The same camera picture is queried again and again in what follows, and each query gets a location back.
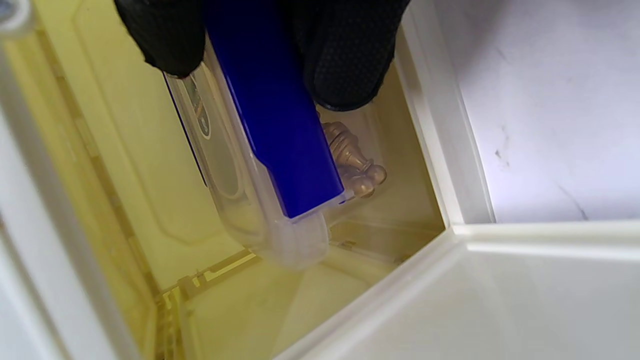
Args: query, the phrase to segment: clear plastic container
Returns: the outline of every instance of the clear plastic container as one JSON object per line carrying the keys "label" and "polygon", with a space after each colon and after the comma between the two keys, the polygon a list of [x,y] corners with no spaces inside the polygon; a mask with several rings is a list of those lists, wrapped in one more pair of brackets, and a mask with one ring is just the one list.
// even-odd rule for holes
{"label": "clear plastic container", "polygon": [[252,252],[287,268],[313,265],[325,257],[329,246],[322,210],[344,202],[349,193],[294,218],[285,216],[224,79],[208,42],[204,64],[190,77],[167,77],[218,214],[232,237]]}

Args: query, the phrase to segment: gloved hand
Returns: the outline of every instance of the gloved hand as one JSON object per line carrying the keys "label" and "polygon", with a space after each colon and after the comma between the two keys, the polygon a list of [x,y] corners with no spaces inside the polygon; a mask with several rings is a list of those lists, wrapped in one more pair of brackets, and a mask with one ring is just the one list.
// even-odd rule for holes
{"label": "gloved hand", "polygon": [[[208,11],[215,11],[218,1],[241,0],[207,1]],[[396,33],[410,0],[279,1],[315,102],[348,111],[373,100],[393,60]],[[179,78],[198,67],[205,44],[202,0],[115,3],[146,62]]]}

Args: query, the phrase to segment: white plastic frame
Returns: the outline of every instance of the white plastic frame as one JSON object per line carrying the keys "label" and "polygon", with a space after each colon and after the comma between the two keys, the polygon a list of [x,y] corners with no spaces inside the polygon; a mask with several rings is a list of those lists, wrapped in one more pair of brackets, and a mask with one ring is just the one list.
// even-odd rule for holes
{"label": "white plastic frame", "polygon": [[412,1],[396,65],[445,225],[495,222],[476,139],[431,0]]}

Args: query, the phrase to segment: gold figurine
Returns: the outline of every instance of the gold figurine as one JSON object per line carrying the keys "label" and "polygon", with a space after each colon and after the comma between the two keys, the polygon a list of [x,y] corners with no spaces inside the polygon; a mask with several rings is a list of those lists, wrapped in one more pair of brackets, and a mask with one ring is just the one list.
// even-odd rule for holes
{"label": "gold figurine", "polygon": [[327,122],[322,127],[344,185],[357,197],[373,195],[376,187],[387,179],[385,168],[362,154],[358,137],[343,123]]}

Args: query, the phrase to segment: translucent plastic box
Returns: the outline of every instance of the translucent plastic box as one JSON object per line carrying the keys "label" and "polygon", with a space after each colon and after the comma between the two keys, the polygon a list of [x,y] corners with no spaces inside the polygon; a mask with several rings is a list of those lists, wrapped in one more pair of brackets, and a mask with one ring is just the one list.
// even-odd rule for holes
{"label": "translucent plastic box", "polygon": [[112,2],[33,3],[3,47],[143,358],[269,359],[444,229],[394,65],[370,105],[318,109],[342,191],[288,217],[210,51],[170,93]]}

